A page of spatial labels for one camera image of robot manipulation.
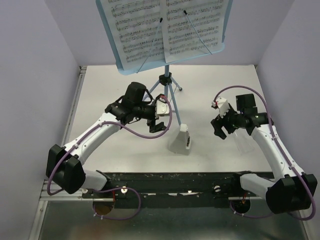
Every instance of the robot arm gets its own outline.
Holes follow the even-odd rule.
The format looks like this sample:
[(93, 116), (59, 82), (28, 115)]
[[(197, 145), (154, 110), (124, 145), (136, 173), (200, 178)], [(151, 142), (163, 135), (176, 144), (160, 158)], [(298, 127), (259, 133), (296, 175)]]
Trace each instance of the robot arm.
[[(222, 130), (223, 127), (228, 134), (238, 128), (246, 129), (261, 148), (274, 175), (274, 181), (271, 181), (249, 171), (239, 172), (235, 175), (237, 188), (250, 191), (265, 199), (270, 210), (275, 214), (308, 209), (311, 200), (293, 171), (293, 166), (289, 166), (276, 145), (270, 131), (267, 113), (258, 113), (253, 94), (236, 96), (236, 103), (240, 113), (235, 111), (225, 98), (218, 97), (216, 101), (212, 102), (212, 107), (219, 109), (219, 115), (211, 121), (214, 134), (225, 139), (227, 136)], [(317, 186), (315, 176), (304, 173), (304, 170), (294, 161), (279, 138), (273, 123), (272, 128), (286, 156), (314, 195)]]
[[(143, 101), (145, 93), (151, 101)], [(80, 188), (103, 189), (108, 181), (105, 175), (98, 171), (84, 170), (82, 165), (107, 138), (134, 119), (135, 122), (146, 119), (150, 133), (167, 131), (163, 122), (156, 124), (159, 117), (170, 112), (169, 105), (161, 101), (161, 97), (157, 96), (152, 102), (153, 98), (146, 86), (132, 82), (125, 95), (108, 105), (101, 117), (84, 133), (63, 147), (54, 145), (49, 150), (46, 176), (69, 194)]]

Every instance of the music stand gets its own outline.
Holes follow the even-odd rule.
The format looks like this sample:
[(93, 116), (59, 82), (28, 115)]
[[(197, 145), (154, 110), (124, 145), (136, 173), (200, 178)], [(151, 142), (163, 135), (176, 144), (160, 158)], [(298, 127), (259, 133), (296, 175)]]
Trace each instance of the music stand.
[(228, 0), (228, 5), (226, 7), (226, 12), (224, 15), (224, 21), (223, 21), (223, 31), (222, 31), (222, 47), (220, 50), (215, 51), (215, 52), (210, 52), (210, 50), (207, 48), (207, 46), (205, 45), (205, 43), (203, 42), (203, 40), (201, 39), (201, 37), (199, 36), (197, 30), (195, 29), (194, 24), (192, 23), (192, 21), (189, 19), (188, 14), (186, 11), (184, 11), (187, 19), (190, 21), (190, 23), (192, 24), (192, 27), (194, 29), (194, 31), (196, 32), (198, 38), (200, 39), (200, 41), (202, 42), (202, 44), (206, 47), (206, 49), (209, 51), (208, 53), (204, 53), (201, 55), (197, 55), (197, 56), (193, 56), (193, 57), (189, 57), (187, 59), (181, 59), (181, 60), (177, 60), (177, 61), (173, 61), (170, 63), (166, 63), (166, 60), (156, 60), (156, 61), (150, 61), (150, 62), (146, 62), (148, 57), (150, 56), (150, 52), (153, 49), (153, 44), (152, 47), (150, 49), (149, 55), (148, 57), (145, 59), (144, 63), (141, 66), (137, 66), (137, 67), (133, 67), (131, 69), (126, 69), (124, 70), (117, 47), (116, 47), (116, 43), (115, 40), (113, 38), (109, 23), (107, 21), (107, 17), (103, 8), (103, 5), (101, 3), (101, 0), (96, 0), (96, 5), (105, 29), (105, 32), (108, 36), (112, 51), (113, 51), (113, 55), (115, 57), (115, 64), (118, 68), (119, 73), (123, 74), (123, 75), (130, 75), (130, 74), (134, 74), (134, 73), (139, 73), (140, 71), (146, 71), (146, 70), (150, 70), (150, 69), (154, 69), (154, 68), (158, 68), (158, 67), (163, 67), (164, 66), (164, 74), (159, 76), (159, 79), (155, 82), (155, 84), (150, 88), (149, 92), (151, 93), (153, 90), (155, 90), (155, 88), (161, 84), (164, 86), (164, 95), (166, 97), (168, 97), (169, 91), (170, 91), (170, 95), (171, 95), (171, 99), (172, 99), (172, 103), (173, 103), (173, 107), (174, 107), (174, 112), (176, 114), (176, 118), (179, 124), (179, 128), (174, 132), (173, 134), (173, 138), (169, 141), (169, 150), (175, 153), (181, 153), (181, 154), (185, 154), (188, 155), (190, 152), (190, 146), (191, 146), (191, 139), (190, 139), (190, 135), (188, 132), (188, 126), (186, 124), (183, 124), (181, 122), (181, 118), (179, 115), (179, 110), (178, 110), (178, 106), (177, 106), (177, 102), (176, 102), (176, 98), (175, 98), (175, 91), (173, 90), (172, 87), (172, 83), (174, 83), (176, 85), (176, 88), (179, 91), (182, 91), (183, 88), (177, 83), (177, 81), (172, 77), (171, 72), (169, 71), (170, 69), (170, 64), (177, 64), (186, 60), (191, 60), (191, 59), (195, 59), (198, 57), (203, 57), (203, 56), (207, 56), (207, 55), (212, 55), (215, 53), (219, 53), (221, 51), (224, 50), (225, 48), (225, 44), (224, 44), (224, 40), (225, 40), (225, 31), (227, 28), (227, 23), (228, 23), (228, 19), (229, 19), (229, 15), (230, 15), (230, 11), (231, 11), (231, 6), (233, 3), (233, 0)]

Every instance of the sheet music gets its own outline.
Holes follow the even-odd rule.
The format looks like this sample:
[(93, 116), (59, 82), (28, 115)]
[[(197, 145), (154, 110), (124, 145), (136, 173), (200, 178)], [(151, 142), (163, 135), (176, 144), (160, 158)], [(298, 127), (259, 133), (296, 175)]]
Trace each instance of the sheet music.
[(165, 58), (160, 23), (160, 0), (102, 0), (116, 49), (124, 70)]
[[(229, 0), (161, 0), (162, 36), (167, 63), (215, 52), (222, 48)], [(184, 13), (187, 12), (199, 36)]]

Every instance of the purple-gray wall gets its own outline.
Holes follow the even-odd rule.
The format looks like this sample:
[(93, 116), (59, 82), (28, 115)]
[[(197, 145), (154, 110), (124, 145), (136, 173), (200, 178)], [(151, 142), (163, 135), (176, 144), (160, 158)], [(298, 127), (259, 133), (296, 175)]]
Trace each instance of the purple-gray wall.
[(79, 68), (44, 0), (1, 0), (0, 33), (0, 239), (27, 240)]
[[(186, 64), (257, 64), (294, 0), (234, 0), (225, 50)], [(114, 64), (95, 0), (45, 0), (79, 65)]]
[[(320, 180), (320, 1), (295, 0), (257, 72), (272, 117), (291, 155)], [(318, 213), (309, 226), (320, 239)]]

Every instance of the metal frame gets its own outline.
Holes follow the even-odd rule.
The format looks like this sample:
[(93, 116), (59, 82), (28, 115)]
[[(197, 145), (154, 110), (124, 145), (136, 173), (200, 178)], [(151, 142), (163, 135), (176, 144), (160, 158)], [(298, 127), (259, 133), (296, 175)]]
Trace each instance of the metal frame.
[[(79, 72), (78, 82), (76, 85), (72, 105), (70, 108), (70, 113), (68, 116), (67, 124), (66, 124), (65, 130), (64, 130), (62, 141), (61, 141), (61, 145), (64, 145), (69, 140), (71, 128), (73, 126), (74, 119), (75, 119), (75, 112), (76, 112), (76, 109), (78, 106), (81, 89), (82, 89), (85, 75), (86, 75), (86, 71), (87, 71), (87, 66), (80, 66), (79, 68), (80, 68), (80, 72)], [(38, 207), (37, 207), (37, 210), (35, 213), (33, 225), (31, 228), (30, 235), (29, 235), (29, 240), (38, 240), (40, 237), (41, 228), (43, 225), (43, 221), (44, 221), (47, 206), (48, 206), (48, 201), (81, 201), (82, 200), (82, 198), (80, 197), (82, 195), (82, 192), (80, 190), (77, 191), (73, 195), (69, 195), (67, 193), (61, 192), (59, 195), (57, 195), (55, 197), (51, 196), (49, 198), (49, 196), (46, 192), (47, 183), (48, 183), (47, 180), (45, 180), (43, 182)], [(104, 201), (113, 201), (113, 200), (112, 199), (104, 199)]]

